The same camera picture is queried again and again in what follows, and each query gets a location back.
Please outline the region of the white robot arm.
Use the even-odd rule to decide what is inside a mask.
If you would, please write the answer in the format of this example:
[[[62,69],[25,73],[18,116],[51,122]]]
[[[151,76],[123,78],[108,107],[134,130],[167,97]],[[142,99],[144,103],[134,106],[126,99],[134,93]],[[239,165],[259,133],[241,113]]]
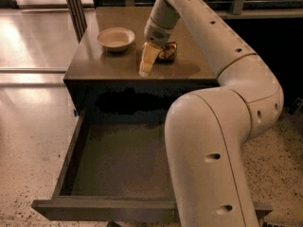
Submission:
[[[203,0],[156,0],[139,74],[146,77],[178,21],[218,87],[180,96],[165,121],[169,171],[182,227],[259,227],[241,145],[275,124],[283,92],[257,53]]]

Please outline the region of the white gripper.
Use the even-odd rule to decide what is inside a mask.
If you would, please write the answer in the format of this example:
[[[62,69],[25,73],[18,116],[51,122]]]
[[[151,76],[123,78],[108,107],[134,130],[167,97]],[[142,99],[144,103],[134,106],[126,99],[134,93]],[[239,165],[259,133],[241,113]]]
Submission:
[[[168,42],[171,33],[171,29],[162,28],[152,18],[149,18],[144,29],[144,37],[149,43],[144,43],[139,65],[139,75],[141,77],[147,77],[150,74],[161,51],[160,46]]]

